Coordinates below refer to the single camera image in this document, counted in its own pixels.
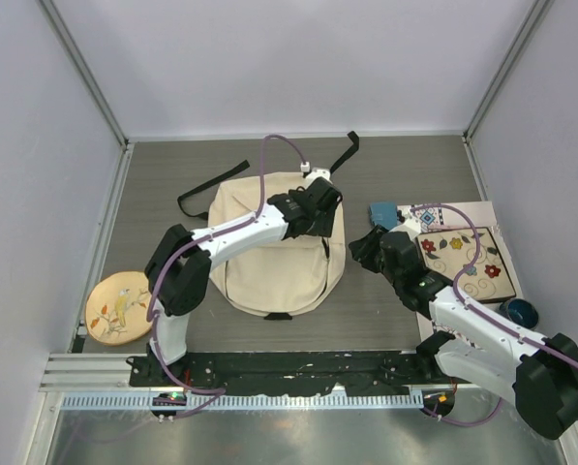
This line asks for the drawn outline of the cream canvas backpack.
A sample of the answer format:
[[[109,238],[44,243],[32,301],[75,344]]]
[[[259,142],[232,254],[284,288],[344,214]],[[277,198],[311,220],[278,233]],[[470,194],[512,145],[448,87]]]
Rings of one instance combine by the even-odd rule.
[[[359,149],[360,138],[349,132],[350,147],[328,168],[332,174]],[[250,166],[243,161],[177,198],[179,208],[210,188],[217,193],[209,208],[198,214],[209,228],[229,221],[241,223],[245,215],[258,224],[271,213],[286,219],[289,190],[308,187],[314,180],[298,172],[272,172],[243,176]],[[215,266],[210,280],[236,309],[271,319],[290,318],[315,310],[339,283],[345,270],[346,235],[342,201],[337,207],[332,235],[302,235],[261,244]]]

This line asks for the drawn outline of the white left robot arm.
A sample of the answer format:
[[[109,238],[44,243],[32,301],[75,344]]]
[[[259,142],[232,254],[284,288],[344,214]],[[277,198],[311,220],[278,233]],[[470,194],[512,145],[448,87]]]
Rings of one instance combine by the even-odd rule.
[[[166,387],[183,379],[190,315],[208,284],[263,318],[317,309],[344,272],[342,199],[327,172],[235,179],[220,184],[205,228],[169,228],[144,270],[152,376]]]

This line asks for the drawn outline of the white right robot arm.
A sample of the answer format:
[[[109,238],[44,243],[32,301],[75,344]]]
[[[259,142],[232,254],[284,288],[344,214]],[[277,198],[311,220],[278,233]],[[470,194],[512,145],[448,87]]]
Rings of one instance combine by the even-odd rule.
[[[404,306],[441,325],[420,343],[415,368],[429,383],[470,382],[515,407],[537,434],[556,440],[578,421],[578,346],[515,325],[427,267],[407,232],[372,229],[352,258],[392,285]]]

